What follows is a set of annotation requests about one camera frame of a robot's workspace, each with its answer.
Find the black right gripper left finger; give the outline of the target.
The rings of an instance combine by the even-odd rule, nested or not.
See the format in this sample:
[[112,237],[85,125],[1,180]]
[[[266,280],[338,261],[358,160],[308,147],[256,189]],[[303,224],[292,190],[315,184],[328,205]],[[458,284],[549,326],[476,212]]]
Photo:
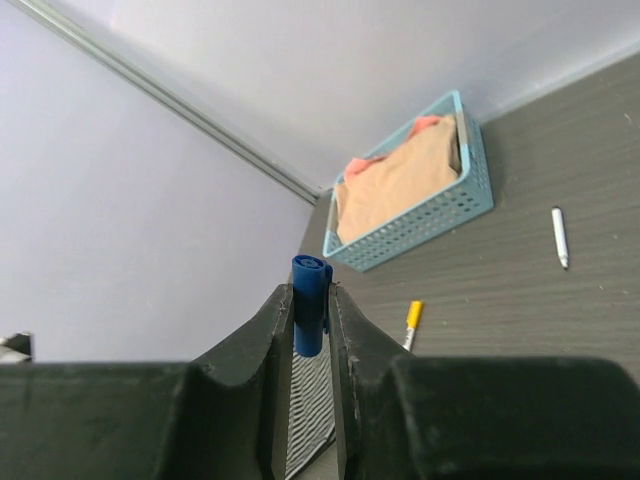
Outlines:
[[162,479],[282,479],[293,357],[293,288],[190,362],[170,422]]

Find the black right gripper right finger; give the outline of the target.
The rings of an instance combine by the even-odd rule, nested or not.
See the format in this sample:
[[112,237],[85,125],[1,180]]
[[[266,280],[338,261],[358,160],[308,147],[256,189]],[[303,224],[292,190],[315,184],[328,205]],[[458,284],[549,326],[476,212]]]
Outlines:
[[329,339],[341,479],[404,479],[407,432],[393,360],[409,358],[345,288],[329,289]]

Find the white pen yellow end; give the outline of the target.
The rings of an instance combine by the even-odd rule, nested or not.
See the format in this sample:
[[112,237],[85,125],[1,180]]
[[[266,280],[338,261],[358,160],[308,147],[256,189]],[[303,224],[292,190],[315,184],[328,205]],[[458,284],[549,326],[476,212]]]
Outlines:
[[403,348],[408,352],[412,351],[415,335],[422,318],[423,310],[423,301],[412,301],[409,306],[406,317],[406,334],[403,342]]

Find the dark blue pen cap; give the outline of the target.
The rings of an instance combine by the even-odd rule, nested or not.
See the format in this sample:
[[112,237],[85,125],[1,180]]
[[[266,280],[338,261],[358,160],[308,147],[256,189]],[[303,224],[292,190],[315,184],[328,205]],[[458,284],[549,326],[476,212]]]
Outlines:
[[333,268],[310,255],[292,259],[294,347],[298,355],[317,356],[329,333],[328,299]]

